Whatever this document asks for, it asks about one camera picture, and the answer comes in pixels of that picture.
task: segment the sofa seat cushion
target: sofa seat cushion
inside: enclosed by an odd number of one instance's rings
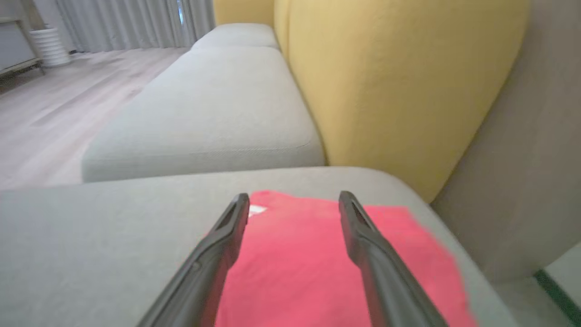
[[[272,27],[254,23],[219,25],[201,39],[197,40],[192,49],[212,47],[279,48]]]
[[[386,173],[343,167],[4,192],[0,325],[135,326],[233,196],[258,190],[329,200],[349,190],[363,205],[408,207],[455,257],[479,325],[516,326],[474,262],[418,195]]]
[[[281,53],[194,49],[99,133],[85,182],[324,165],[317,131]]]

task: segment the cushion seam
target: cushion seam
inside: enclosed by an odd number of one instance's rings
[[[200,154],[214,154],[214,153],[228,153],[228,152],[251,152],[251,151],[298,151],[301,148],[308,147],[314,140],[313,135],[309,138],[308,142],[303,145],[298,145],[296,147],[277,147],[277,148],[244,148],[244,149],[232,149],[232,150],[222,150],[222,151],[205,151],[205,152],[188,152],[180,154],[155,154],[155,155],[143,155],[134,156],[133,158],[151,158],[151,157],[175,157],[180,155],[200,155]],[[88,158],[86,161],[126,161],[126,158]]]

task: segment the white tag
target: white tag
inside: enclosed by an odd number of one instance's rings
[[[259,205],[250,205],[248,209],[248,217],[252,217],[253,215],[261,214],[262,212],[266,211],[267,208],[261,207]]]

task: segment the red cloth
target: red cloth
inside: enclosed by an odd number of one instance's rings
[[[347,256],[338,203],[273,191],[252,194],[250,203],[266,210],[248,220],[216,326],[371,326],[360,271]],[[454,258],[406,208],[365,210],[448,324],[476,326]]]

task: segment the beige wall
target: beige wall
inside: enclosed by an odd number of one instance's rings
[[[42,19],[45,24],[56,27],[59,30],[60,40],[64,48],[68,51],[76,50],[73,40],[64,25],[63,18],[60,16],[59,9],[56,6],[56,0],[34,0]]]
[[[62,17],[60,17],[58,7],[56,6],[56,0],[34,0],[34,3],[36,4],[45,24],[56,27],[59,30],[60,39],[63,42],[65,49],[68,51],[75,50],[69,32],[64,26]],[[24,21],[24,25],[30,29],[24,10],[20,4],[20,0],[0,0],[0,17],[6,16],[21,18]]]
[[[492,280],[581,240],[581,1],[532,0],[520,58],[433,207]]]

